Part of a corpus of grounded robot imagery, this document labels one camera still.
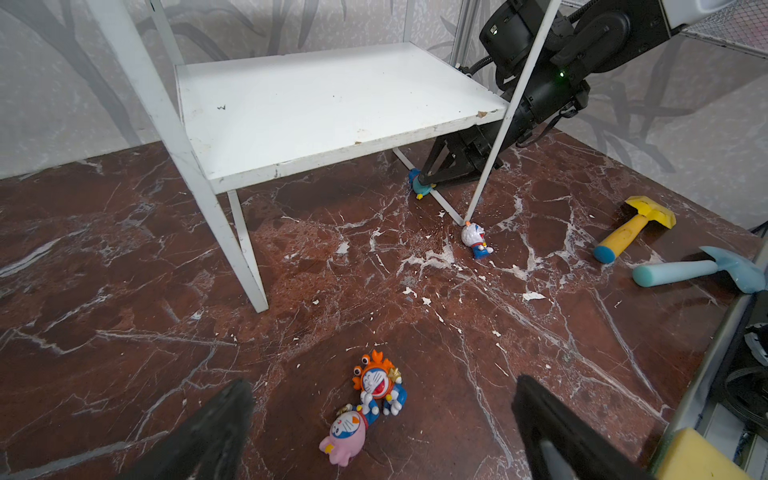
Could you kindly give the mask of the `orange Doraemon figure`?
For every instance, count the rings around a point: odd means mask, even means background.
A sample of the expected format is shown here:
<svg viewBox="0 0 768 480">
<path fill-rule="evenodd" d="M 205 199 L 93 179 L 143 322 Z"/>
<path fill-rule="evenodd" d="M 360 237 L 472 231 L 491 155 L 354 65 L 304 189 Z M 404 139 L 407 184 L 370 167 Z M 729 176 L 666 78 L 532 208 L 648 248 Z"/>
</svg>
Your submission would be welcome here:
<svg viewBox="0 0 768 480">
<path fill-rule="evenodd" d="M 360 392 L 362 412 L 371 415 L 397 416 L 407 401 L 399 369 L 380 351 L 361 357 L 353 370 L 353 386 Z"/>
</svg>

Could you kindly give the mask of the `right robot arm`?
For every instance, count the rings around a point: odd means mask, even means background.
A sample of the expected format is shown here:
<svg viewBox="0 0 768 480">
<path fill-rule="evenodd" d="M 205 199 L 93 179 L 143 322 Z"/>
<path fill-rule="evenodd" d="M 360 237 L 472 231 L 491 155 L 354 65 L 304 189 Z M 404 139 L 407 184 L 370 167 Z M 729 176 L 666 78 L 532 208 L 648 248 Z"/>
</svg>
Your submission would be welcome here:
<svg viewBox="0 0 768 480">
<path fill-rule="evenodd" d="M 656 47 L 683 28 L 727 7 L 725 1 L 589 1 L 564 16 L 556 14 L 539 59 L 501 144 L 528 147 L 538 125 L 551 130 L 588 105 L 592 73 L 616 69 Z M 489 64 L 503 99 L 512 97 L 548 4 L 506 1 L 489 18 L 479 39 L 487 55 L 460 72 L 473 76 Z M 413 190 L 425 195 L 439 184 L 476 181 L 484 170 L 499 122 L 472 126 L 435 140 L 422 169 L 413 169 Z"/>
</svg>

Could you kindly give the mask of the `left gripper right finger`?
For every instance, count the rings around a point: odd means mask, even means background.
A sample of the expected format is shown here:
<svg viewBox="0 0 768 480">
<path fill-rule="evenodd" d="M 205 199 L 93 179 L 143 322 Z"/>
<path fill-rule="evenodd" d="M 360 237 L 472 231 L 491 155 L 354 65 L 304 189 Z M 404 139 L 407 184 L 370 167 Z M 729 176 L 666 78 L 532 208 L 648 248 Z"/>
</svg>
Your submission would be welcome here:
<svg viewBox="0 0 768 480">
<path fill-rule="evenodd" d="M 512 411 L 534 479 L 650 479 L 529 375 L 516 379 Z"/>
</svg>

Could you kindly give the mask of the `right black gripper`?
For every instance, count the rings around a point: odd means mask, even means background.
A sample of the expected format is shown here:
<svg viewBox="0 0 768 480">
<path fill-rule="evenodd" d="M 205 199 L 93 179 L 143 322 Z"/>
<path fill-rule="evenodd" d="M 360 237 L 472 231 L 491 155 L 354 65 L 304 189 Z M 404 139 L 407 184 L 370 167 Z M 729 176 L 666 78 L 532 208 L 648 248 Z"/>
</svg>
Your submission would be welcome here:
<svg viewBox="0 0 768 480">
<path fill-rule="evenodd" d="M 438 137 L 418 180 L 421 185 L 458 185 L 477 180 L 491 154 L 501 122 L 476 125 Z"/>
</svg>

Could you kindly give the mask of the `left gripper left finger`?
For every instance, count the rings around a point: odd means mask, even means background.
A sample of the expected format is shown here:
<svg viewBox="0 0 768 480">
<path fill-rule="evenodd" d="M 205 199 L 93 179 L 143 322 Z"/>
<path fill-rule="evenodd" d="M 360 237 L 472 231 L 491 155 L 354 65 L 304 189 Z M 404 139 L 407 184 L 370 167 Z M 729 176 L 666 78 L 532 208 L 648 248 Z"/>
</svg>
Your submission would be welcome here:
<svg viewBox="0 0 768 480">
<path fill-rule="evenodd" d="M 251 384 L 231 382 L 118 477 L 235 479 L 253 406 Z"/>
</svg>

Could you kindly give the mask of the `teal blue Doraemon figure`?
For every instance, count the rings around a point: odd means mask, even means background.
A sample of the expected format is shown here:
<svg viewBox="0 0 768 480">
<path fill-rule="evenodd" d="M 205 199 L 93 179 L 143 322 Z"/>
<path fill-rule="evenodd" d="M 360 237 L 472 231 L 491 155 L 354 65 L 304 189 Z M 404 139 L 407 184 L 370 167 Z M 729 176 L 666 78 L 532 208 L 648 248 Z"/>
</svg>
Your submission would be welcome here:
<svg viewBox="0 0 768 480">
<path fill-rule="evenodd" d="M 416 198 L 418 200 L 423 199 L 424 197 L 429 195 L 433 190 L 432 185 L 422 184 L 420 182 L 419 180 L 420 173 L 421 171 L 419 169 L 413 168 L 409 171 L 409 174 L 408 174 L 409 185 L 412 191 L 415 193 Z"/>
</svg>

